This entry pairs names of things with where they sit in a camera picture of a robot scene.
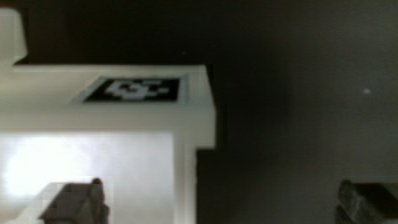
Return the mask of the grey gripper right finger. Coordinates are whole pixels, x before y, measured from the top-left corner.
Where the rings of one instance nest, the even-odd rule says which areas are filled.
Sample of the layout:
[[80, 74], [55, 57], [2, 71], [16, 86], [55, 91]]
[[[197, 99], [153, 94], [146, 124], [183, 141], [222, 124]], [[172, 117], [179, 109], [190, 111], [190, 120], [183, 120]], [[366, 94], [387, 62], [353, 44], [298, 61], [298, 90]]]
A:
[[334, 224], [398, 224], [398, 183], [345, 180], [337, 199]]

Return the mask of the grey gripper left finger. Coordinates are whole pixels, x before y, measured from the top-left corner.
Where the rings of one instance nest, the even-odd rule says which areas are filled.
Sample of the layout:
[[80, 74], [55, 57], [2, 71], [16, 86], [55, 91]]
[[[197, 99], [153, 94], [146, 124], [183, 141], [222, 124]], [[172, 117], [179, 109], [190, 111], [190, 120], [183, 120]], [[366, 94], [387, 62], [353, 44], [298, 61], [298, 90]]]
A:
[[39, 216], [44, 224], [108, 224], [103, 182], [67, 183]]

